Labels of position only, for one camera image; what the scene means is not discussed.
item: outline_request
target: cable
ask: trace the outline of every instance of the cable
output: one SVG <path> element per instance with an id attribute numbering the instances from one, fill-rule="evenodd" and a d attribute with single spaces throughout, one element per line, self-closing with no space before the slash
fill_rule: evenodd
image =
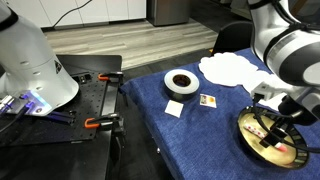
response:
<path id="1" fill-rule="evenodd" d="M 84 6 L 86 6 L 87 4 L 89 4 L 92 0 L 89 0 L 88 2 L 84 3 L 82 6 L 71 9 L 70 11 L 66 12 L 64 15 L 61 16 L 61 18 L 52 26 L 52 28 L 56 27 L 56 25 L 62 20 L 62 18 L 64 18 L 66 15 L 68 15 L 69 13 L 71 13 L 72 11 L 78 10 L 83 8 Z"/>
<path id="2" fill-rule="evenodd" d="M 314 30 L 314 31 L 320 31 L 320 27 L 319 27 L 319 25 L 311 25 L 311 24 L 307 24 L 306 25 L 306 28 L 308 29 L 308 30 Z"/>
<path id="3" fill-rule="evenodd" d="M 289 14 L 287 13 L 287 11 L 282 7 L 282 5 L 280 4 L 280 2 L 278 0 L 275 0 L 275 2 L 273 3 L 273 6 L 275 7 L 276 11 L 278 12 L 278 14 L 285 20 L 287 21 L 289 24 L 294 24 L 294 23 L 299 23 L 298 21 L 296 21 L 295 19 L 291 18 L 289 16 Z"/>
<path id="4" fill-rule="evenodd" d="M 5 125 L 3 128 L 0 129 L 0 133 L 5 131 L 6 129 L 8 129 L 13 123 L 17 122 L 24 114 L 26 114 L 26 112 L 28 112 L 28 110 L 32 107 L 32 105 L 33 105 L 33 103 L 29 102 L 25 106 L 23 106 L 23 108 L 21 108 L 21 110 L 14 117 L 14 119 L 10 123 L 8 123 L 7 125 Z"/>
<path id="5" fill-rule="evenodd" d="M 291 146 L 293 148 L 299 149 L 299 150 L 303 150 L 303 151 L 309 151 L 311 153 L 317 153 L 320 154 L 320 148 L 311 148 L 311 147 L 303 147 L 303 146 L 297 146 L 295 144 L 292 144 L 291 142 L 286 141 L 285 139 L 279 138 L 276 134 L 274 134 L 273 132 L 271 132 L 269 130 L 269 128 L 267 128 L 267 126 L 264 124 L 264 122 L 261 119 L 261 116 L 258 114 L 257 111 L 257 107 L 256 107 L 256 103 L 259 102 L 259 100 L 261 99 L 261 97 L 258 96 L 254 96 L 253 99 L 253 112 L 254 112 L 254 116 L 255 119 L 258 121 L 259 125 L 270 135 L 272 135 L 274 138 L 277 139 L 278 142 L 284 143 L 288 146 Z"/>
<path id="6" fill-rule="evenodd" d="M 276 116 L 276 117 L 287 118 L 287 119 L 292 119 L 293 118 L 292 116 L 289 116 L 289 115 L 276 114 L 276 113 L 271 113 L 271 112 L 263 112 L 263 113 L 260 113 L 259 115 L 260 116 L 261 115 L 273 115 L 273 116 Z"/>

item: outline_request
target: circular base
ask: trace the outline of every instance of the circular base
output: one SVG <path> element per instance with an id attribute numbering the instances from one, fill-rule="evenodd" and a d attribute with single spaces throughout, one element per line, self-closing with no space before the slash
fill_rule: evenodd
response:
<path id="1" fill-rule="evenodd" d="M 257 107 L 258 112 L 268 112 L 269 110 Z M 270 128 L 270 126 L 277 120 L 278 117 L 272 115 L 262 115 L 261 119 L 265 123 L 265 125 Z M 238 118 L 238 128 L 240 137 L 243 140 L 244 144 L 251 150 L 251 152 L 268 163 L 276 165 L 278 167 L 283 167 L 287 169 L 299 169 L 304 167 L 309 160 L 309 153 L 306 151 L 297 150 L 293 147 L 287 146 L 286 144 L 282 144 L 285 146 L 286 151 L 280 151 L 279 149 L 269 146 L 264 148 L 260 145 L 260 141 L 262 140 L 258 135 L 250 132 L 245 128 L 245 126 L 251 128 L 256 128 L 260 133 L 265 134 L 264 129 L 259 125 L 256 119 L 254 119 L 254 113 L 252 107 L 247 107 L 241 111 Z M 292 126 L 287 131 L 288 136 L 285 140 L 296 144 L 306 146 L 306 142 L 304 141 L 301 134 Z"/>

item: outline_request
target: white cloth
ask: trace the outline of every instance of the white cloth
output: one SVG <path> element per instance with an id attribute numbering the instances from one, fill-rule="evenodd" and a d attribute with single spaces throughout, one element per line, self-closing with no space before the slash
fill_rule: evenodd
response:
<path id="1" fill-rule="evenodd" d="M 242 85 L 258 67 L 234 53 L 217 53 L 213 57 L 202 58 L 199 69 L 208 81 L 234 87 Z"/>
<path id="2" fill-rule="evenodd" d="M 217 53 L 210 58 L 204 57 L 201 59 L 199 69 L 208 81 L 229 87 L 242 85 L 249 94 L 263 81 L 285 84 L 276 75 L 258 70 L 258 67 L 246 58 L 234 53 Z M 261 100 L 259 103 L 278 111 L 278 105 L 285 95 L 281 93 L 268 101 Z"/>

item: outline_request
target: blue tablecloth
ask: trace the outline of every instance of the blue tablecloth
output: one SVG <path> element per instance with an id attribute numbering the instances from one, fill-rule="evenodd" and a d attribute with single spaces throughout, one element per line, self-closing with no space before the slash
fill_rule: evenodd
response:
<path id="1" fill-rule="evenodd" d="M 236 54 L 246 57 L 261 70 L 270 72 L 249 49 Z M 199 63 L 179 67 L 200 80 L 198 94 L 216 97 L 217 108 L 199 105 L 199 95 L 184 102 L 180 118 L 164 113 L 169 97 L 163 90 L 167 71 L 136 78 L 121 89 L 137 104 L 140 112 L 176 179 L 317 179 L 320 155 L 311 154 L 308 165 L 287 170 L 269 165 L 243 151 L 238 138 L 237 118 L 252 105 L 242 86 L 234 88 L 207 81 Z M 320 145 L 320 124 L 297 127 L 309 145 Z"/>

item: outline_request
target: white tape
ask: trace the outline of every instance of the white tape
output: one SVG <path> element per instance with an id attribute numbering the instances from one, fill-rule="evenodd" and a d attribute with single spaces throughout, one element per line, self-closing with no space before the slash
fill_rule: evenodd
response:
<path id="1" fill-rule="evenodd" d="M 164 83 L 167 95 L 176 101 L 191 99 L 200 85 L 193 73 L 183 69 L 169 71 L 164 77 Z"/>

